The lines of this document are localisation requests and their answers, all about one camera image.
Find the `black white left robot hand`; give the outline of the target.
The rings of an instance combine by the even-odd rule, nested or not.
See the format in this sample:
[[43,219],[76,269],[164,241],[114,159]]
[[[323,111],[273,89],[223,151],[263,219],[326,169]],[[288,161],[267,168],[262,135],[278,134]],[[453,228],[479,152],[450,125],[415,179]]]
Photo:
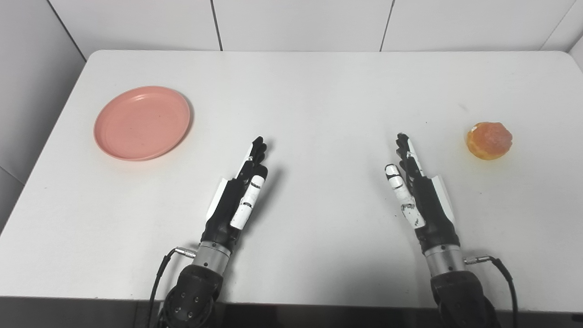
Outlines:
[[233,251],[268,177],[268,168],[262,164],[266,150],[264,139],[257,137],[246,152],[237,174],[230,180],[221,179],[207,212],[200,241]]

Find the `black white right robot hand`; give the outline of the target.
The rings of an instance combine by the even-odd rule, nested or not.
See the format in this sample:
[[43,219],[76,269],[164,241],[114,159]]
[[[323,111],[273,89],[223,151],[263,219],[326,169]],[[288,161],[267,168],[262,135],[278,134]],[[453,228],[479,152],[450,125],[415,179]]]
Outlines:
[[396,137],[398,165],[387,164],[385,176],[400,210],[414,229],[421,251],[441,245],[460,246],[455,218],[440,176],[427,177],[412,140],[405,133]]

